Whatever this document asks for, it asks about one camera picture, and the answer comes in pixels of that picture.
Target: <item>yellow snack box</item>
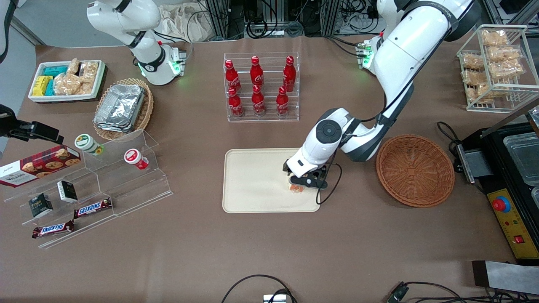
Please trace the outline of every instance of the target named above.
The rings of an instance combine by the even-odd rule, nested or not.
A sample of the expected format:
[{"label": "yellow snack box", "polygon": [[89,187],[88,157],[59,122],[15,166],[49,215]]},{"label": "yellow snack box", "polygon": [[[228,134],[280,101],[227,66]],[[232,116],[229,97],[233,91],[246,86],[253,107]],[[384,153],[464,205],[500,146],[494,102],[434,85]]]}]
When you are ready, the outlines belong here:
[{"label": "yellow snack box", "polygon": [[47,85],[49,81],[52,80],[52,76],[39,76],[37,77],[36,84],[32,89],[32,95],[34,96],[44,96],[45,91],[47,90]]}]

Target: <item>table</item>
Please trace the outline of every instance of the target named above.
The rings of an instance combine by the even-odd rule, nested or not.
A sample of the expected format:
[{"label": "table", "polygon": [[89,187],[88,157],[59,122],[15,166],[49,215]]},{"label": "table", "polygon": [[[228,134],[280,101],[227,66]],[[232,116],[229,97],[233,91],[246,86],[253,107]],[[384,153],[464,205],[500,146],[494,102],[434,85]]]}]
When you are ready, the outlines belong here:
[{"label": "table", "polygon": [[[448,122],[465,138],[501,118],[464,110],[455,58],[463,43],[443,43],[432,56],[387,138],[418,134],[445,150],[448,139],[438,133],[436,121]],[[300,52],[300,121],[228,123],[223,53],[268,51]],[[37,48],[38,63],[73,57],[103,60],[109,67],[105,87],[141,78],[127,47]],[[162,148],[160,167],[174,195],[49,250],[37,249],[31,232],[20,226],[18,207],[2,203],[4,302],[219,302],[233,283],[255,273],[282,279],[300,302],[380,302],[401,280],[431,281],[461,295],[484,295],[473,286],[470,260],[513,261],[485,196],[463,176],[457,176],[443,204],[409,208],[382,188],[374,160],[352,163],[340,152],[341,183],[319,211],[223,211],[223,165],[229,149],[299,147],[329,108],[345,107],[364,119],[381,110],[383,92],[376,78],[358,70],[354,57],[323,38],[197,43],[184,77],[150,87],[155,108],[147,131]],[[59,128],[71,144],[80,133],[94,133],[95,106],[38,105],[26,99],[18,117]],[[51,146],[12,139],[2,163]],[[227,302],[260,302],[263,294],[278,288],[273,281],[252,279],[236,287]],[[429,294],[447,295],[421,286],[409,292],[410,297]]]}]

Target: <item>coca-cola bottle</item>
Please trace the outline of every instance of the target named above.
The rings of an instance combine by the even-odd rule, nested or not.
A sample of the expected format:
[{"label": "coca-cola bottle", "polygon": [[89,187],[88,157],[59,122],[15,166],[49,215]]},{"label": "coca-cola bottle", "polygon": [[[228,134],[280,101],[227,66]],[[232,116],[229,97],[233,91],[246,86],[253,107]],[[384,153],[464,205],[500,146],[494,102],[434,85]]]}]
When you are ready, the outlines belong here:
[{"label": "coca-cola bottle", "polygon": [[279,94],[277,95],[277,115],[281,118],[288,116],[288,96],[284,86],[279,87]]},{"label": "coca-cola bottle", "polygon": [[241,99],[236,95],[236,89],[229,88],[229,107],[232,116],[240,118],[244,116],[243,106],[241,106]]},{"label": "coca-cola bottle", "polygon": [[257,56],[251,57],[251,82],[253,85],[259,85],[260,89],[264,88],[264,71],[260,67],[260,59]]},{"label": "coca-cola bottle", "polygon": [[226,67],[226,83],[228,84],[229,88],[233,87],[236,89],[236,92],[241,91],[241,84],[239,82],[239,75],[236,69],[234,68],[234,64],[232,63],[232,60],[225,61],[225,67]]},{"label": "coca-cola bottle", "polygon": [[260,92],[259,85],[253,85],[253,95],[251,101],[253,101],[254,114],[258,117],[263,116],[266,113],[266,106],[264,105],[264,96]]},{"label": "coca-cola bottle", "polygon": [[282,73],[283,85],[287,92],[294,91],[294,84],[296,83],[296,68],[294,67],[294,57],[286,57],[285,70]]}]

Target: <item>small black box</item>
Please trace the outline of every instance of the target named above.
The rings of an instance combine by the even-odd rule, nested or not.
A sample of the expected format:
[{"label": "small black box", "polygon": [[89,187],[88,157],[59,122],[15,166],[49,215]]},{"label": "small black box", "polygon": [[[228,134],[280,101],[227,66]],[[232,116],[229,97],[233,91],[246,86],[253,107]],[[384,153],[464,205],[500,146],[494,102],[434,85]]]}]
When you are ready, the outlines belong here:
[{"label": "small black box", "polygon": [[67,181],[58,182],[58,192],[60,193],[60,199],[65,202],[74,203],[77,201],[77,193],[73,183]]},{"label": "small black box", "polygon": [[43,217],[52,211],[51,201],[49,201],[49,197],[46,194],[40,194],[32,198],[32,200],[28,201],[28,204],[34,218]]}]

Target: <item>wicker basket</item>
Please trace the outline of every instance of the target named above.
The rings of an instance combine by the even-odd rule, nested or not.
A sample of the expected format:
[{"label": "wicker basket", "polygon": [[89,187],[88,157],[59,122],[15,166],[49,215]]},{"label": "wicker basket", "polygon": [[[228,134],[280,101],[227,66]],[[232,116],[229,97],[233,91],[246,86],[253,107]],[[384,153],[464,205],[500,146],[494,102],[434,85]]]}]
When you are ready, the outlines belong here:
[{"label": "wicker basket", "polygon": [[455,185],[453,165],[446,153],[416,135],[389,139],[378,152],[376,170],[389,194],[413,207],[442,203]]},{"label": "wicker basket", "polygon": [[[133,131],[138,130],[138,129],[145,129],[146,126],[148,125],[148,122],[150,122],[151,111],[154,109],[154,97],[151,94],[150,88],[148,87],[146,83],[144,83],[144,81],[138,80],[138,79],[132,79],[132,78],[120,80],[116,82],[115,84],[139,85],[144,88],[144,90],[146,91],[146,93],[144,94],[144,99],[143,99],[144,103],[142,104],[142,107],[140,109],[139,116],[135,124],[135,129]],[[99,110],[99,107],[103,103],[103,99],[105,99],[105,96],[107,95],[111,87],[112,85],[109,88],[107,88],[107,90],[101,96],[101,99],[99,100],[99,103],[98,103],[98,107],[95,110],[96,113]],[[113,132],[111,130],[101,129],[97,127],[97,125],[95,124],[94,124],[94,128],[97,134],[101,138],[104,138],[107,140],[114,140],[123,135],[126,135],[126,133],[122,133],[122,132]]]}]

